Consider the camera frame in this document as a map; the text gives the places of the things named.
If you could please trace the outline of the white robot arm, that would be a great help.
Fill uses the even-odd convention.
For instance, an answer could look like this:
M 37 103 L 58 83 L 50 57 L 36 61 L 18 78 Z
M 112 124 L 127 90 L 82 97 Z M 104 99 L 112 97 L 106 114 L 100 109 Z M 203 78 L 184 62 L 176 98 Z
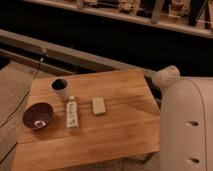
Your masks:
M 160 171 L 213 171 L 213 77 L 168 66 L 151 80 L 162 93 Z

